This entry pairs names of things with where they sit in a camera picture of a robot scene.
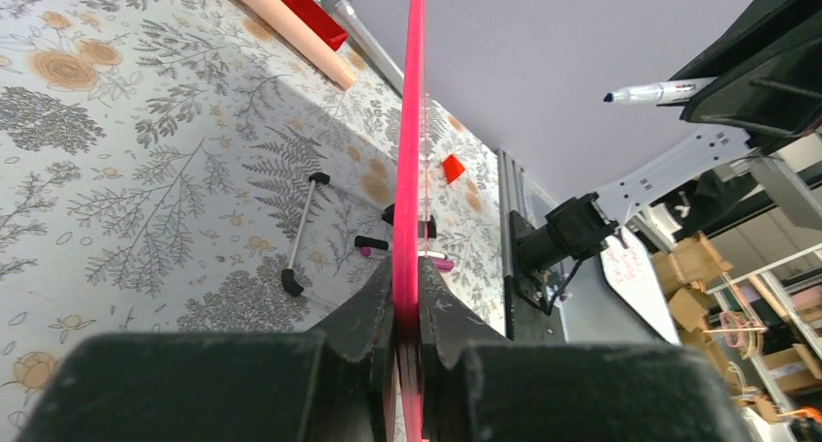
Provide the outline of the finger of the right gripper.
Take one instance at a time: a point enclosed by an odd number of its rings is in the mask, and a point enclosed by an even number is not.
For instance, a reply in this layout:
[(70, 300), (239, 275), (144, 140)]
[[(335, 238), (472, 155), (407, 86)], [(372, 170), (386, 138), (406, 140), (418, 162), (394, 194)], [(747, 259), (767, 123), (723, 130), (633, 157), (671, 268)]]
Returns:
[(821, 0), (753, 0), (675, 80), (710, 78), (680, 114), (772, 153), (821, 124)]

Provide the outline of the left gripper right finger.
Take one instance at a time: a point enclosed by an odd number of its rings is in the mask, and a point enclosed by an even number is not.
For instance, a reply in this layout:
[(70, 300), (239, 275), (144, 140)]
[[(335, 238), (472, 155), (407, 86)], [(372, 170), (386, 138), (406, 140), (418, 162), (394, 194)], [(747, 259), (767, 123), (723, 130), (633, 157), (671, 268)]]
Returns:
[(422, 424), (433, 441), (748, 441), (699, 353), (671, 344), (512, 341), (419, 262)]

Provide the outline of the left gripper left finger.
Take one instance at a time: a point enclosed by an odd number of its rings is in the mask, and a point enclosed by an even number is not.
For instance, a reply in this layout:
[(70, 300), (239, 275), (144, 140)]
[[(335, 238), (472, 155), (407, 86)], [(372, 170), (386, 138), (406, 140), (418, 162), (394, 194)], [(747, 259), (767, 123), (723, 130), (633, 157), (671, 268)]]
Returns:
[(22, 441), (387, 441), (392, 263), (304, 332), (111, 333), (57, 368)]

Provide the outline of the pink framed whiteboard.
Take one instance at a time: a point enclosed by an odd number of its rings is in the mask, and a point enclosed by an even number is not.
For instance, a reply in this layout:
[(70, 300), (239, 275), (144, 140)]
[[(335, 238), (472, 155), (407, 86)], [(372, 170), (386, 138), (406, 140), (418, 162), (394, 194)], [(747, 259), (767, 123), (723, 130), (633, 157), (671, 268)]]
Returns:
[(425, 15), (426, 0), (409, 0), (392, 256), (395, 350), (408, 441), (423, 439), (419, 345), (418, 191), (419, 146), (425, 98)]

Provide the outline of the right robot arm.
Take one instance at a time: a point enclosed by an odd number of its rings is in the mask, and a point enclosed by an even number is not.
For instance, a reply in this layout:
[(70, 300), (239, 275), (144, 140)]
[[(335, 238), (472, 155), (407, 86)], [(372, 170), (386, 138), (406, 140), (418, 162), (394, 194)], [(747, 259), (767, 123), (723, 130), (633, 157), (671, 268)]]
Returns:
[(621, 225), (686, 179), (754, 162), (814, 132), (821, 124), (821, 0), (753, 0), (661, 94), (641, 86), (611, 99), (678, 107), (696, 130), (635, 172), (560, 204), (539, 228), (511, 211), (507, 261), (514, 271), (592, 258)]

